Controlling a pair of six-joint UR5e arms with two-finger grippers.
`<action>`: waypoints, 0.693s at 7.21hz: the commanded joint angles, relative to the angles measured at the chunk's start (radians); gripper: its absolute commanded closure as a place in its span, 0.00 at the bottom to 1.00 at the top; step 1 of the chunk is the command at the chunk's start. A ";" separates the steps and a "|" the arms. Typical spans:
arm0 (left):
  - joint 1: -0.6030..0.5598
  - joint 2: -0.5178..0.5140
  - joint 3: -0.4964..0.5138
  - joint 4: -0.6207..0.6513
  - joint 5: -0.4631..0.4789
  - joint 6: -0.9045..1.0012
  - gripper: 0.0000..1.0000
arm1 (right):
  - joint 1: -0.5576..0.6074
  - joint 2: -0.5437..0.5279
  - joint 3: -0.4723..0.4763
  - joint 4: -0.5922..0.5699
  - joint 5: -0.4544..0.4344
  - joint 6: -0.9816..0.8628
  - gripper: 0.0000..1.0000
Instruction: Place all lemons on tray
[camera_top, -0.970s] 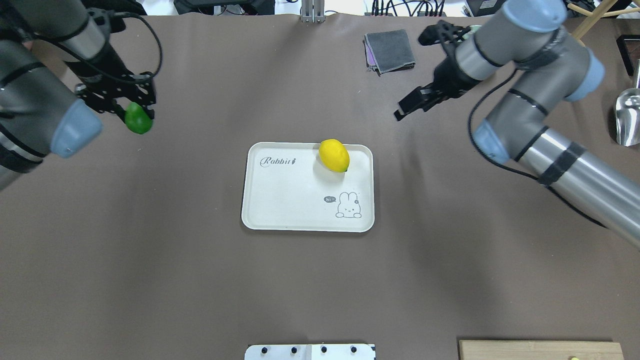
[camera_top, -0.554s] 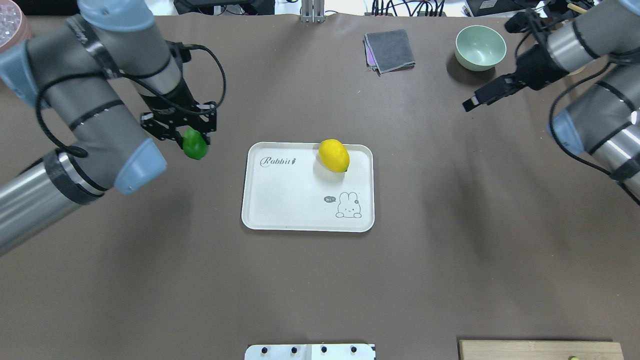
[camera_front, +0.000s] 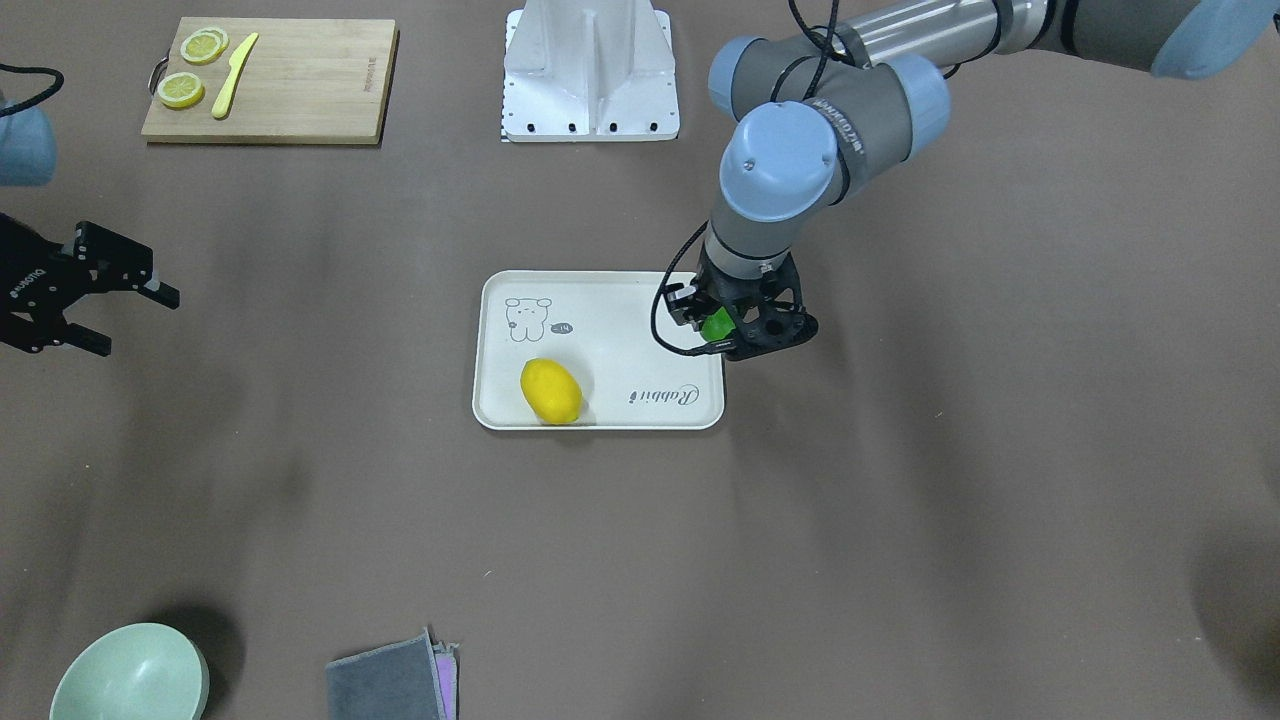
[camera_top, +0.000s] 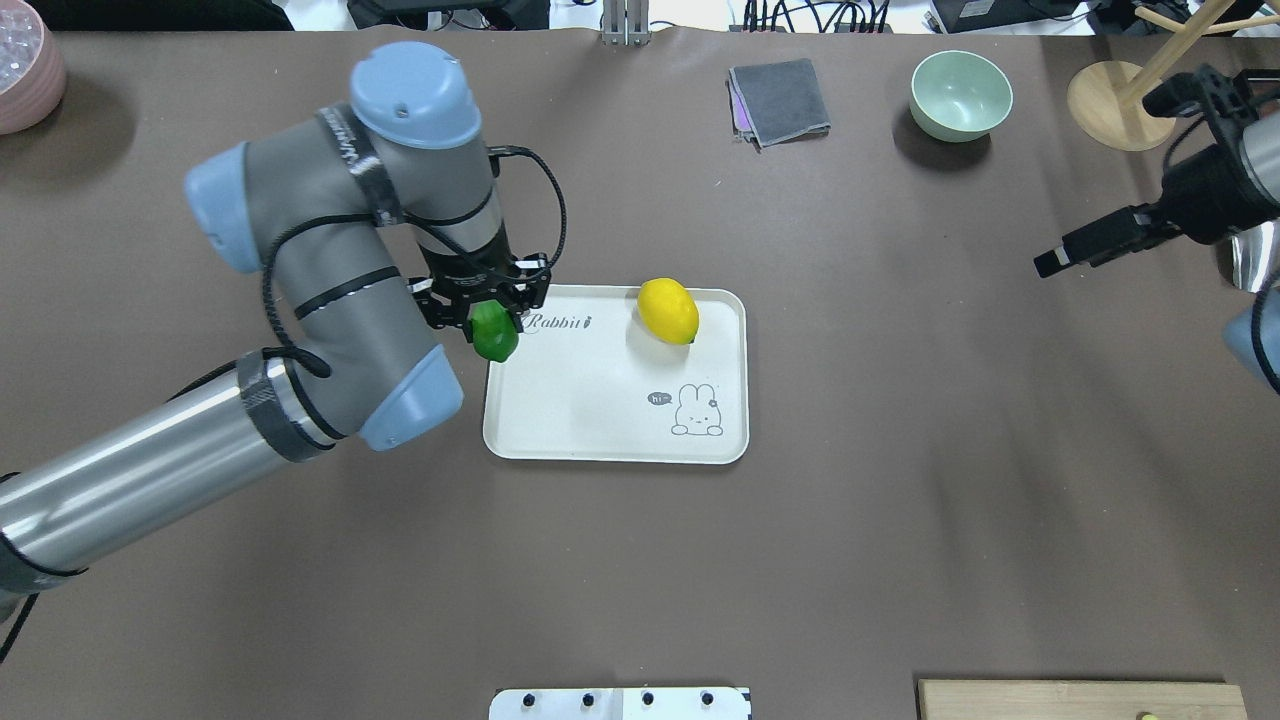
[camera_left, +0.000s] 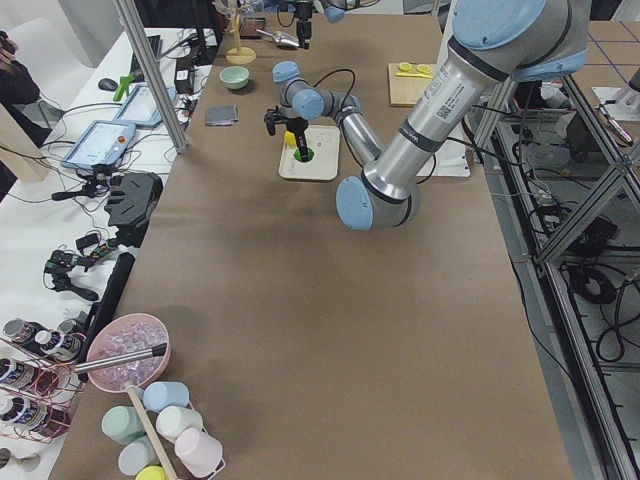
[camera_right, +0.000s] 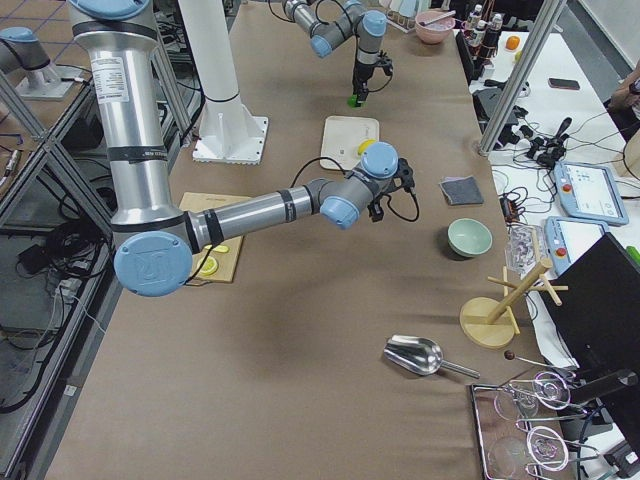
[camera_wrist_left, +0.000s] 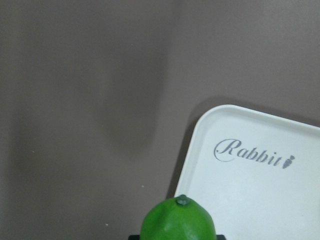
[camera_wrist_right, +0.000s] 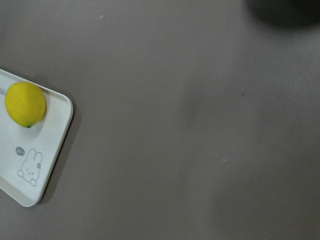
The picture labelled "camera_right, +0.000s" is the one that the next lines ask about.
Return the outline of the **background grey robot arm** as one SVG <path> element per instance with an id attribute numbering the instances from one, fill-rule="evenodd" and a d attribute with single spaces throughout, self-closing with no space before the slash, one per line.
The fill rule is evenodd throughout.
<path id="1" fill-rule="evenodd" d="M 78 67 L 55 64 L 37 36 L 26 27 L 1 30 L 1 71 L 10 75 L 22 71 L 24 78 L 15 87 L 24 99 L 62 100 L 81 75 Z"/>

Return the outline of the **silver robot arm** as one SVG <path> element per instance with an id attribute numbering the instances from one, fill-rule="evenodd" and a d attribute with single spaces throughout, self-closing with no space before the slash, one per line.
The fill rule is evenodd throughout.
<path id="1" fill-rule="evenodd" d="M 317 12 L 321 1 L 281 1 L 283 15 L 277 15 L 270 1 L 270 12 L 279 20 L 295 23 L 304 30 L 312 50 L 325 58 L 346 41 L 356 41 L 352 73 L 353 92 L 348 100 L 352 108 L 362 107 L 369 94 L 384 89 L 394 75 L 393 61 L 382 50 L 387 17 L 367 9 L 360 1 L 335 1 L 340 14 L 325 21 Z"/>
<path id="2" fill-rule="evenodd" d="M 74 39 L 90 58 L 118 205 L 114 269 L 129 291 L 170 294 L 189 282 L 195 254 L 253 231 L 314 214 L 342 229 L 362 213 L 378 220 L 380 198 L 410 188 L 405 160 L 378 141 L 341 180 L 316 179 L 202 212 L 178 208 L 152 93 L 151 55 L 160 45 L 152 4 L 72 1 L 68 9 Z M 241 100 L 221 3 L 184 1 L 180 11 L 204 97 L 197 157 L 258 163 L 268 121 Z"/>

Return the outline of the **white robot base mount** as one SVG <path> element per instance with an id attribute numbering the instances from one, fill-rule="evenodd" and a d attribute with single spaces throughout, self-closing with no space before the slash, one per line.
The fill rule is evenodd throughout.
<path id="1" fill-rule="evenodd" d="M 205 99 L 193 158 L 259 164 L 269 120 L 241 99 L 223 3 L 187 0 L 179 8 Z"/>

